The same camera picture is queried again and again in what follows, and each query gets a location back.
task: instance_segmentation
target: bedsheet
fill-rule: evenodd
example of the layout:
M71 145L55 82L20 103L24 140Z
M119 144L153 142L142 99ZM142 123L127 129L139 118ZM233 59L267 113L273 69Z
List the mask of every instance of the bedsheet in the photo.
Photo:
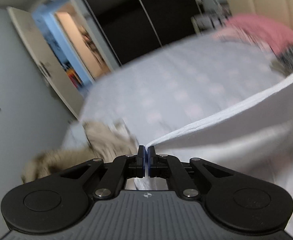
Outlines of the bedsheet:
M186 38L98 80L80 122L123 119L146 145L283 80L269 67L273 57L211 34Z

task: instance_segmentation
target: metal screw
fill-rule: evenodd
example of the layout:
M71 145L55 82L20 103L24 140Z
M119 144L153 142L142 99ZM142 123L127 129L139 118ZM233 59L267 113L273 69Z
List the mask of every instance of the metal screw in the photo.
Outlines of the metal screw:
M99 197L107 197L111 194L111 191L107 188L99 188L95 191L95 195Z
M196 197L199 192L194 188L188 188L183 191L183 195L186 197Z

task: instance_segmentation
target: white door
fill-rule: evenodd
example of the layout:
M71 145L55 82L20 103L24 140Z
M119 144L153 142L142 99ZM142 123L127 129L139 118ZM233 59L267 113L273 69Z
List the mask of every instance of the white door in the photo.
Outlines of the white door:
M84 98L73 85L53 51L35 25L29 12L8 7L12 22L31 57L48 80L55 92L76 118L84 103Z

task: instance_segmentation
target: doorway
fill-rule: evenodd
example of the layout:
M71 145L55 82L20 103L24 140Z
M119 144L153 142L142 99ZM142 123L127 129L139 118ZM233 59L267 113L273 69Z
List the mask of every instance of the doorway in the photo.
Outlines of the doorway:
M61 23L58 14L67 14L67 24ZM46 0L32 17L73 85L86 97L94 81L110 70L70 1ZM70 28L77 35L69 35Z

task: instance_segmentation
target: logo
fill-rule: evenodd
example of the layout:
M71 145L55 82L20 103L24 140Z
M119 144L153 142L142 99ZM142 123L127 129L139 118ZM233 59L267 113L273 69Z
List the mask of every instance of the logo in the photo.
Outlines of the logo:
M153 195L148 192L148 193L144 193L143 196L146 197L146 198L149 198L149 197L152 197Z

